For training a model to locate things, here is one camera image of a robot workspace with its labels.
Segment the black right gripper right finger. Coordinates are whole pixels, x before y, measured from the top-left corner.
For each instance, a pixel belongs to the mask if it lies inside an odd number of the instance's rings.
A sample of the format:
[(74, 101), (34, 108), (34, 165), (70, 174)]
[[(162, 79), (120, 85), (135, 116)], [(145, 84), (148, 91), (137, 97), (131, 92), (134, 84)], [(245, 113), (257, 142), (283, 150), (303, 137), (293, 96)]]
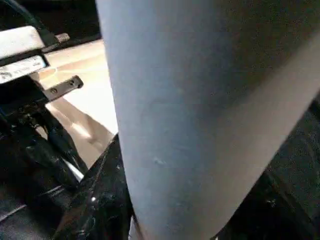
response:
[(320, 237), (320, 102), (312, 101), (217, 240)]

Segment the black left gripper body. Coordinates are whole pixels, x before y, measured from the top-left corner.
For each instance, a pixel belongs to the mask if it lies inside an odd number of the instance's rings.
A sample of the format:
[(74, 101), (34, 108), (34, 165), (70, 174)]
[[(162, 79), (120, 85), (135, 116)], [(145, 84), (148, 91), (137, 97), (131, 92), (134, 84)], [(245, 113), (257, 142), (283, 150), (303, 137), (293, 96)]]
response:
[(29, 76), (1, 84), (0, 169), (3, 175), (10, 170), (29, 173), (41, 169), (58, 182), (51, 165), (55, 153), (47, 133), (47, 127), (64, 127), (46, 107), (60, 97), (59, 87), (54, 89), (56, 92), (50, 96), (50, 89), (44, 90)]

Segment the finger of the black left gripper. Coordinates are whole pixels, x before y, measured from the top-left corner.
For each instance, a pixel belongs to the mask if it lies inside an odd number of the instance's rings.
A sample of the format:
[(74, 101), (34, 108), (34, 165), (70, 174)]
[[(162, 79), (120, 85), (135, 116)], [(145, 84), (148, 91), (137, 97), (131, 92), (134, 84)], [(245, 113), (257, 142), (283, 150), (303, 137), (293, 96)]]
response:
[(52, 125), (47, 127), (47, 141), (54, 152), (54, 159), (51, 161), (53, 176), (65, 188), (77, 189), (80, 181), (68, 164), (82, 175), (87, 172), (87, 165), (80, 157), (72, 137), (63, 126)]

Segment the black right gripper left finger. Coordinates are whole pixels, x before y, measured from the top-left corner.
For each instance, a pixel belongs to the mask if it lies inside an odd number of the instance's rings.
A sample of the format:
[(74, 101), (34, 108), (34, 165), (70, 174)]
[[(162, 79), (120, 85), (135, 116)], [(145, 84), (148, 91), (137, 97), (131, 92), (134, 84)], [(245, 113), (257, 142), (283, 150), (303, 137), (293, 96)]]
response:
[(133, 208), (119, 136), (84, 175), (53, 236), (55, 240), (127, 240)]

